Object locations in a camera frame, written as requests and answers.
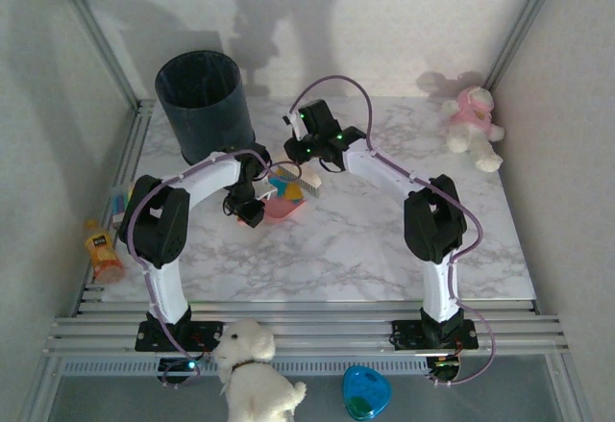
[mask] small yellow bottle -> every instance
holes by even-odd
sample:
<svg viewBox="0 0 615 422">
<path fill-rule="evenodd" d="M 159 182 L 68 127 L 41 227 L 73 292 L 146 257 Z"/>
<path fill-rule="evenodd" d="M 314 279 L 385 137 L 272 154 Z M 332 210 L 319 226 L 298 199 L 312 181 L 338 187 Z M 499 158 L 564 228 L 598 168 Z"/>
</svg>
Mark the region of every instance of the small yellow bottle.
<svg viewBox="0 0 615 422">
<path fill-rule="evenodd" d="M 86 249 L 92 261 L 94 281 L 112 284 L 124 278 L 124 267 L 113 250 L 111 236 L 93 218 L 86 222 Z"/>
</svg>

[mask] white brush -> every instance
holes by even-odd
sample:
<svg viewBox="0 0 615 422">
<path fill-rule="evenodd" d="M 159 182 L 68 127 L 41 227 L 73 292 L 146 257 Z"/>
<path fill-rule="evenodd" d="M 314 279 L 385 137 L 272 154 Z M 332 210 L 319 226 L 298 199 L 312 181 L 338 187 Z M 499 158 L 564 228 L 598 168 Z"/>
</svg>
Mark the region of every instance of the white brush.
<svg viewBox="0 0 615 422">
<path fill-rule="evenodd" d="M 290 161 L 286 153 L 280 153 L 274 159 L 274 162 L 278 161 Z M 293 180 L 297 178 L 297 168 L 290 164 L 281 164 L 278 165 L 280 170 L 280 175 L 287 180 Z M 301 179 L 297 182 L 302 189 L 307 191 L 312 196 L 318 198 L 320 197 L 320 186 L 323 182 L 318 177 L 318 174 L 314 169 L 309 167 L 307 164 L 301 165 Z"/>
</svg>

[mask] stuffed animal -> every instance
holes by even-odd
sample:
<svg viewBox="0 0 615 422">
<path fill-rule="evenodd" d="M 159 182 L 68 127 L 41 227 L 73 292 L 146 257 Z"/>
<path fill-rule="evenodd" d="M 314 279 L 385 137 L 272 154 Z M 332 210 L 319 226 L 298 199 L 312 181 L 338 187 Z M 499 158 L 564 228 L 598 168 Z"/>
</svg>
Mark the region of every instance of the stuffed animal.
<svg viewBox="0 0 615 422">
<path fill-rule="evenodd" d="M 495 154 L 490 141 L 504 138 L 504 129 L 491 123 L 493 98 L 488 90 L 469 87 L 442 106 L 451 116 L 446 142 L 453 153 L 470 152 L 476 167 L 484 172 L 495 172 L 502 158 Z"/>
<path fill-rule="evenodd" d="M 286 422 L 306 397 L 306 385 L 291 384 L 269 361 L 273 335 L 252 319 L 233 323 L 213 351 L 229 405 L 229 422 Z"/>
</svg>

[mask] black bin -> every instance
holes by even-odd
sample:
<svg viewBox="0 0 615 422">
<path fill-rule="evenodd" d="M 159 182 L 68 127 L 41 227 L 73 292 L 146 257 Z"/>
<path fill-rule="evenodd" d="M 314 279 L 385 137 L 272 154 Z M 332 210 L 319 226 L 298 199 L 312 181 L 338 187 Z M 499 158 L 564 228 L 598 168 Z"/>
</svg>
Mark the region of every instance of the black bin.
<svg viewBox="0 0 615 422">
<path fill-rule="evenodd" d="M 190 165 L 255 140 L 237 64 L 224 54 L 182 54 L 156 76 L 156 94 Z"/>
</svg>

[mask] marble tabletop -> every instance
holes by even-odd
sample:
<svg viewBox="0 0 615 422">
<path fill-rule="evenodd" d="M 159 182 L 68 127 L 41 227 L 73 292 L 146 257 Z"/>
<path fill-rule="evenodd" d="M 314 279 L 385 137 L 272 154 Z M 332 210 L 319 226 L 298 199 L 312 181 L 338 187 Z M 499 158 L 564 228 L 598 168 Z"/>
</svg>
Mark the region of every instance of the marble tabletop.
<svg viewBox="0 0 615 422">
<path fill-rule="evenodd" d="M 249 98 L 257 141 L 273 155 L 289 130 L 282 116 L 290 98 Z M 342 126 L 365 129 L 365 102 L 328 97 Z M 446 119 L 439 105 L 419 98 L 377 97 L 374 143 L 423 178 L 447 174 L 461 202 L 485 231 L 482 245 L 459 261 L 459 294 L 464 299 L 534 299 L 519 239 L 498 174 L 478 171 L 466 155 L 449 152 Z M 220 191 L 195 207 L 181 271 L 188 301 L 395 301 L 423 298 L 422 268 L 406 247 L 403 213 L 392 200 L 350 174 L 319 171 L 320 198 L 290 219 L 255 229 L 222 212 Z M 180 148 L 157 104 L 136 176 L 163 176 L 186 169 Z M 468 223 L 464 243 L 476 237 Z M 106 286 L 103 301 L 146 301 L 138 266 L 120 243 L 128 275 Z"/>
</svg>

